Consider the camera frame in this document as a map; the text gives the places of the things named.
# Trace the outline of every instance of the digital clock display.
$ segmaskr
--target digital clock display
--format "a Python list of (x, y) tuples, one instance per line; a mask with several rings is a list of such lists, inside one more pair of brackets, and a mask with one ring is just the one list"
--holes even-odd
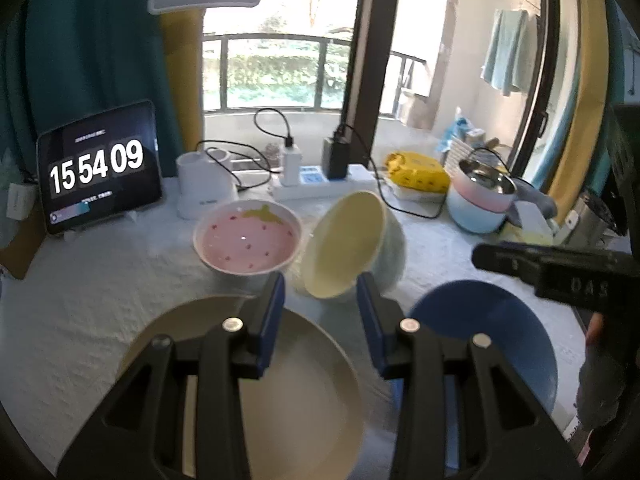
[(157, 146), (149, 101), (114, 108), (40, 136), (38, 180), (49, 233), (159, 200)]

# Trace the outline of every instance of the beige plate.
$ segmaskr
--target beige plate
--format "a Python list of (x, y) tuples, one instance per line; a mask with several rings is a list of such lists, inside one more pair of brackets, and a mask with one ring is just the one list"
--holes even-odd
[[(120, 371), (153, 336), (201, 336), (234, 316), (242, 298), (192, 301), (151, 322), (130, 346)], [(194, 476), (196, 378), (190, 378), (184, 422), (184, 473)], [(321, 328), (290, 310), (282, 313), (271, 366), (260, 381), (240, 383), (244, 436), (254, 480), (344, 480), (362, 444), (363, 414), (356, 375)]]

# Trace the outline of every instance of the white table cloth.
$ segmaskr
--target white table cloth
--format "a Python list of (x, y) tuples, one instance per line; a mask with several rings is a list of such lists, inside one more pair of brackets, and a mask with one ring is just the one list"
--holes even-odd
[[(4, 278), (0, 300), (0, 400), (34, 453), (52, 471), (66, 446), (114, 381), (127, 346), (153, 318), (186, 301), (232, 292), (213, 278), (191, 247), (194, 222), (176, 215), (177, 181), (165, 180), (165, 200), (133, 222), (116, 218), (72, 241), (47, 238), (25, 280)], [(246, 197), (266, 198), (266, 187)], [(334, 200), (287, 203), (308, 232)], [(532, 288), (474, 269), (479, 237), (463, 233), (447, 213), (433, 221), (397, 214), (407, 240), (407, 266), (389, 294), (408, 311), (433, 287), (451, 280), (496, 283), (535, 312), (558, 361), (554, 420), (575, 413), (584, 337), (571, 309), (534, 297)], [(369, 360), (355, 305), (322, 304), (287, 286), (286, 305), (321, 325), (357, 371), (366, 406), (366, 434), (351, 479), (385, 479), (398, 414), (390, 387)]]

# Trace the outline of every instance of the black charger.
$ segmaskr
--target black charger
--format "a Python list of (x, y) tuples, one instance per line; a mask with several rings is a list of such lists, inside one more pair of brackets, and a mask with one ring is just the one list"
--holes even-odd
[(351, 145), (344, 137), (344, 129), (338, 127), (333, 138), (322, 142), (322, 174), (328, 180), (345, 179), (349, 167)]

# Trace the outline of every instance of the power strip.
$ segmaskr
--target power strip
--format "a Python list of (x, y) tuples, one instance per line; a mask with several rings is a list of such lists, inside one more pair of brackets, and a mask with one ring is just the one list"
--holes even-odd
[(275, 200), (294, 200), (297, 198), (327, 198), (343, 196), (353, 191), (375, 191), (376, 178), (362, 164), (350, 164), (347, 177), (340, 180), (328, 180), (322, 174), (320, 166), (300, 167), (300, 184), (283, 186), (277, 175), (271, 180), (270, 193)]

